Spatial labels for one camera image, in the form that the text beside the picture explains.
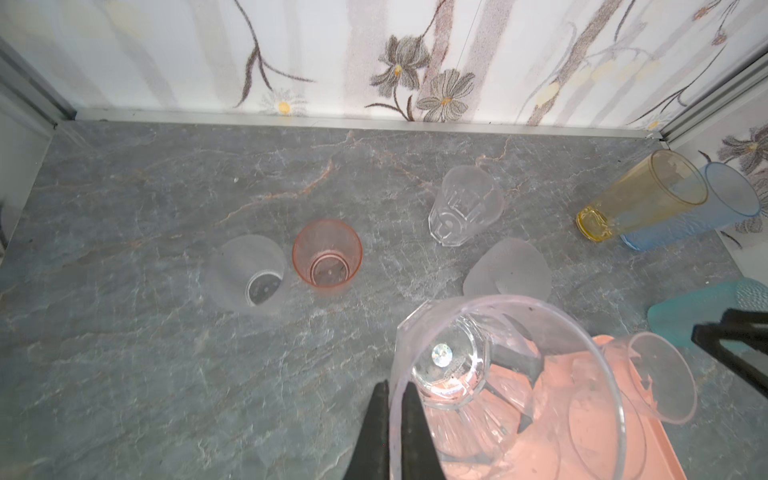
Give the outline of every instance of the marble surface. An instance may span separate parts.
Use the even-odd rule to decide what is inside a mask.
[[[657,148],[650,140],[66,124],[0,268],[0,477],[341,478],[397,324],[460,294],[506,236],[553,270],[550,302],[593,334],[646,329],[646,309],[738,271],[713,235],[635,253],[590,243],[576,212]],[[508,207],[439,247],[427,213],[449,168],[477,164]],[[279,316],[219,310],[205,259],[258,233],[290,254],[343,219],[365,251],[352,287],[294,275]],[[688,478],[762,478],[768,402],[703,353],[694,420],[668,427]]]

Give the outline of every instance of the transparent glass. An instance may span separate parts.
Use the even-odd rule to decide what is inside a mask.
[[[750,182],[728,165],[713,162],[702,169],[709,188],[707,201],[661,223],[625,233],[621,239],[635,250],[649,250],[760,214],[760,199]]]
[[[588,376],[574,375],[576,360]],[[621,478],[624,410],[611,370],[590,336],[547,303],[512,295],[430,300],[398,326],[389,417],[395,480],[408,381],[419,390],[451,480],[557,478],[571,398],[584,391],[603,414],[604,437],[589,452],[575,452],[572,463],[599,457],[600,480]]]
[[[362,263],[362,244],[349,225],[326,218],[299,232],[292,257],[302,280],[318,288],[333,288],[349,282],[357,273]]]
[[[464,295],[523,295],[546,300],[552,291],[547,260],[530,243],[505,238],[491,247],[464,279]]]
[[[645,157],[576,216],[579,230],[601,242],[688,211],[707,201],[707,184],[685,157],[659,150]]]
[[[683,424],[696,412],[694,376],[675,347],[661,336],[641,332],[603,345],[621,391],[641,415]]]
[[[650,330],[672,345],[692,347],[694,325],[719,323],[729,308],[748,312],[768,312],[768,286],[743,278],[723,282],[676,296],[648,309]],[[750,349],[741,342],[726,342],[736,351]]]
[[[496,180],[477,167],[453,167],[429,212],[429,232],[444,247],[458,247],[494,223],[504,211]]]
[[[274,314],[286,300],[287,262],[283,249],[261,235],[233,238],[205,266],[204,288],[221,308]]]

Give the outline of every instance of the yellow glass base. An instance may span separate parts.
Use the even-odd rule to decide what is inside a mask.
[[[592,207],[584,207],[576,215],[576,225],[581,233],[593,242],[601,242],[614,235],[603,214]]]

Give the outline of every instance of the floral wall panel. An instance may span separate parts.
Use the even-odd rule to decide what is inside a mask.
[[[4,0],[76,108],[660,130],[768,45],[765,0]]]
[[[697,162],[730,165],[752,184],[761,214],[720,231],[745,276],[768,284],[768,81],[729,104],[675,150]]]

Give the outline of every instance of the yellow glass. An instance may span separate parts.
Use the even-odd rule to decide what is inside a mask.
[[[579,230],[601,242],[681,214],[707,201],[707,182],[685,157],[658,150],[645,157],[576,216]]]

